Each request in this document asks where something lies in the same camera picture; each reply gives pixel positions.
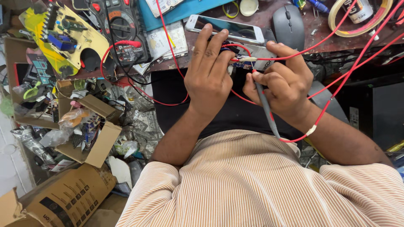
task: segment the yellow-green fan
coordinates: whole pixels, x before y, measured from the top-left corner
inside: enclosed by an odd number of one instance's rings
[[[29,98],[31,98],[31,97],[36,96],[36,95],[38,94],[38,91],[39,91],[39,89],[37,88],[39,85],[41,85],[41,82],[40,82],[40,81],[38,81],[38,82],[35,84],[35,87],[34,87],[34,88],[28,89],[28,90],[24,93],[23,98],[24,98],[24,99],[29,99]],[[29,100],[28,102],[33,103],[33,102],[35,102],[35,101],[36,101],[36,100],[33,99],[33,100]]]
[[[86,85],[86,80],[75,80],[74,81],[74,89],[76,89],[76,90],[84,90],[85,85]]]

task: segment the blue mat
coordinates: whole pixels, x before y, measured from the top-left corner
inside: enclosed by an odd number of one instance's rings
[[[189,17],[192,14],[198,14],[208,9],[221,6],[232,0],[184,0],[177,7],[163,15],[166,25]],[[163,26],[161,19],[155,18],[146,0],[139,0],[140,10],[146,25],[146,31]]]

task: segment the white smartphone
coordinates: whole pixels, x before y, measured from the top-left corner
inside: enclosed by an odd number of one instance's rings
[[[212,17],[191,15],[185,25],[185,30],[200,33],[205,24],[210,23],[213,27],[212,36],[223,29],[229,30],[227,39],[262,46],[265,43],[261,28],[257,26],[241,24],[231,21],[220,20]]]

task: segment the hand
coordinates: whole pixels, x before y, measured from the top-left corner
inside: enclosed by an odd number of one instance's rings
[[[279,57],[297,53],[296,50],[282,43],[276,44],[271,41],[267,43],[267,50]],[[313,107],[307,99],[307,93],[313,82],[313,74],[301,55],[287,59],[286,66],[275,62],[265,70],[264,74],[259,72],[247,74],[243,88],[244,94],[262,106],[254,81],[268,86],[264,93],[271,111],[292,126],[304,120]]]
[[[188,111],[197,114],[208,124],[223,107],[233,86],[227,66],[235,56],[228,50],[219,54],[222,43],[229,35],[227,29],[214,35],[208,44],[211,34],[212,25],[206,24],[198,35],[184,79],[191,97]]]

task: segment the phone screen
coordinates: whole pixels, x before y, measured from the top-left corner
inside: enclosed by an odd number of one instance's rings
[[[195,24],[196,29],[202,30],[205,24],[212,24],[214,32],[220,32],[223,29],[229,30],[229,35],[243,37],[251,40],[256,40],[254,27],[251,25],[244,25],[232,23],[229,21],[218,20],[216,18],[198,16]]]

